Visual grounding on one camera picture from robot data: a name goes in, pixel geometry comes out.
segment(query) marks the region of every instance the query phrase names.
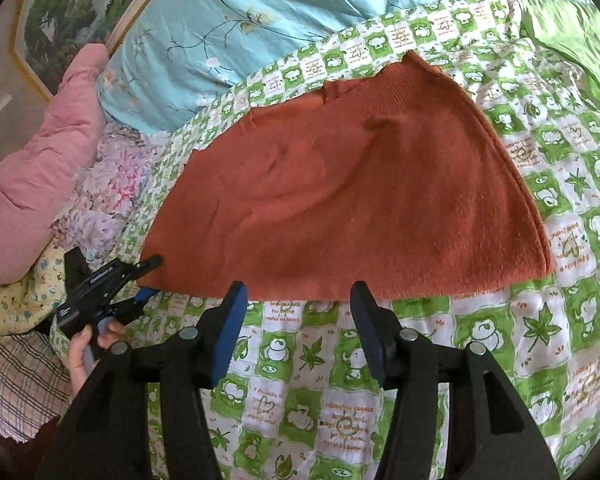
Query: rust-colored knit fabric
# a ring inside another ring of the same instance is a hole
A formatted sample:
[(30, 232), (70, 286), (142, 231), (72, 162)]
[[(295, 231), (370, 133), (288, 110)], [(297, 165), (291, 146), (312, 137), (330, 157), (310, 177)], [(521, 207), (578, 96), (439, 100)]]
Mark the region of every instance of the rust-colored knit fabric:
[(415, 53), (255, 108), (193, 152), (148, 234), (141, 285), (254, 300), (493, 290), (550, 272), (536, 206), (492, 126)]

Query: pink fabric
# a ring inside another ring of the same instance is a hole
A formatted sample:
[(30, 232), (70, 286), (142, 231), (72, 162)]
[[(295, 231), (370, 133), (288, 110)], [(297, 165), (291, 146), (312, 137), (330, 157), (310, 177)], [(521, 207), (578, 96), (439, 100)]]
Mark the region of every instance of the pink fabric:
[(105, 119), (94, 88), (109, 60), (88, 44), (62, 79), (39, 131), (0, 163), (0, 285), (21, 279), (51, 237), (50, 226), (93, 165)]

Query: plaid fabric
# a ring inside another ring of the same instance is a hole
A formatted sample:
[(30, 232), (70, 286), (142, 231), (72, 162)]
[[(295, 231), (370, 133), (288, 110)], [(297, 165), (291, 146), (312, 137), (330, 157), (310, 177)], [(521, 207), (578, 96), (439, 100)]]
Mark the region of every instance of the plaid fabric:
[(0, 434), (18, 442), (36, 436), (71, 394), (69, 374), (38, 332), (0, 337)]

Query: wall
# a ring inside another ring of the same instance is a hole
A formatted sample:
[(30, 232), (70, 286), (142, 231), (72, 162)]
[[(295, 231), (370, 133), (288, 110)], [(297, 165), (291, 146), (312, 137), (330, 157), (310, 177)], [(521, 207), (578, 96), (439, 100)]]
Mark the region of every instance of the wall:
[(48, 104), (9, 53), (17, 4), (5, 0), (0, 6), (0, 161), (27, 143)]

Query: yellow patterned fabric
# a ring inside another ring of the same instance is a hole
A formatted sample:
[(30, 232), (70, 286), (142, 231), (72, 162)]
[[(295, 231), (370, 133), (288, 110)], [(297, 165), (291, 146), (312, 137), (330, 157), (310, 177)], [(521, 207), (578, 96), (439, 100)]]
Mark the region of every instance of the yellow patterned fabric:
[(33, 329), (64, 297), (64, 250), (51, 241), (24, 278), (0, 285), (0, 336)]

